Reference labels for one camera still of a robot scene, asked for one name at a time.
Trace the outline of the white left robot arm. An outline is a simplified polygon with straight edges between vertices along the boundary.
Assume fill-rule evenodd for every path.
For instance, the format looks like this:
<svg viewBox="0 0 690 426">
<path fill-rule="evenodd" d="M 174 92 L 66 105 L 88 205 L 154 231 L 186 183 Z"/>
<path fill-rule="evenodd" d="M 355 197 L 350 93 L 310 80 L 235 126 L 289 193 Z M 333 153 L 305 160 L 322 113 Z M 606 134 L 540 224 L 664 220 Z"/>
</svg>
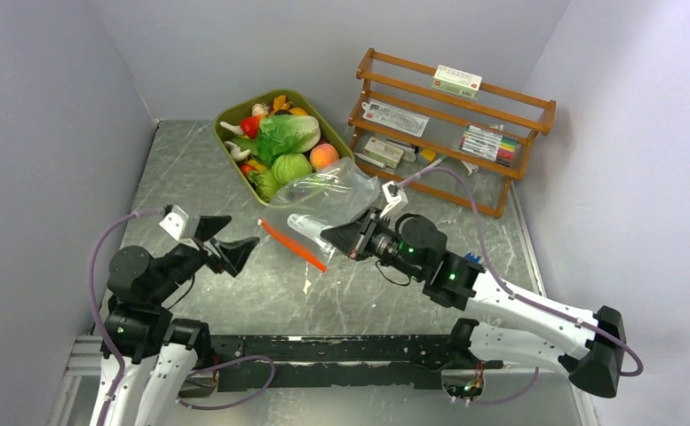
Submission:
<svg viewBox="0 0 690 426">
<path fill-rule="evenodd" d="M 142 209 L 114 221 L 91 251 L 87 279 L 93 279 L 99 250 L 118 226 L 141 217 L 159 217 L 161 228 L 175 241 L 166 255 L 152 256 L 145 248 L 129 246 L 117 251 L 108 267 L 111 297 L 108 314 L 96 304 L 91 315 L 101 338 L 99 391 L 91 415 L 93 425 L 160 425 L 184 383 L 210 373 L 217 381 L 220 369 L 244 358 L 220 362 L 209 327 L 195 319 L 176 319 L 164 306 L 203 267 L 236 277 L 260 239 L 251 236 L 232 242 L 216 239 L 231 216 L 189 215 L 176 205 Z"/>
</svg>

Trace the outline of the clear zip bag orange zipper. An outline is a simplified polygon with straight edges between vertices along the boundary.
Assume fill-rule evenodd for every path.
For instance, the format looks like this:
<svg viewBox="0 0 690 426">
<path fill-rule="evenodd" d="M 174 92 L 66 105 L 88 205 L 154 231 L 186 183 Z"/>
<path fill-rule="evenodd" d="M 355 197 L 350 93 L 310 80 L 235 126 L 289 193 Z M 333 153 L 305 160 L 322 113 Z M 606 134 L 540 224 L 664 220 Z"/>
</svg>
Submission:
<svg viewBox="0 0 690 426">
<path fill-rule="evenodd" d="M 286 249 L 326 272 L 335 247 L 321 237 L 377 201 L 381 184 L 348 157 L 282 187 L 263 209 L 258 224 Z"/>
</svg>

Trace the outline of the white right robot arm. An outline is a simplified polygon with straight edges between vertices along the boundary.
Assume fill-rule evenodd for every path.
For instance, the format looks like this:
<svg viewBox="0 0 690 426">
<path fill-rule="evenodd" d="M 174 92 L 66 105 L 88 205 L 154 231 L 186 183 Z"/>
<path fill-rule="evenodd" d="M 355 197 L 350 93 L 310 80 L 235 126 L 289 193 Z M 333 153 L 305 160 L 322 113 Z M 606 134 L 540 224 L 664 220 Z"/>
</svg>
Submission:
<svg viewBox="0 0 690 426">
<path fill-rule="evenodd" d="M 512 284 L 501 286 L 477 262 L 447 249 L 447 236 L 426 217 L 405 214 L 391 229 L 369 209 L 321 238 L 355 261 L 374 257 L 423 285 L 443 307 L 469 312 L 450 334 L 458 366 L 503 360 L 565 375 L 578 389 L 614 398 L 621 378 L 626 333 L 623 316 L 602 306 L 593 312 L 558 303 Z"/>
</svg>

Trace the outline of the round green cabbage toy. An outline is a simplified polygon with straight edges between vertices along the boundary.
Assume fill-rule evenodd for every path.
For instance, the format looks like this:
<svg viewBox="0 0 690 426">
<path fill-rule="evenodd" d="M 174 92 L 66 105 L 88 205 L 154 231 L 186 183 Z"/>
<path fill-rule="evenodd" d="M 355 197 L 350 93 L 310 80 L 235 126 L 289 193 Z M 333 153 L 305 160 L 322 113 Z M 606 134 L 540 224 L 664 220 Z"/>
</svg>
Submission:
<svg viewBox="0 0 690 426">
<path fill-rule="evenodd" d="M 280 185 L 287 185 L 311 174 L 313 166 L 303 154 L 284 154 L 274 161 L 272 172 Z"/>
</svg>

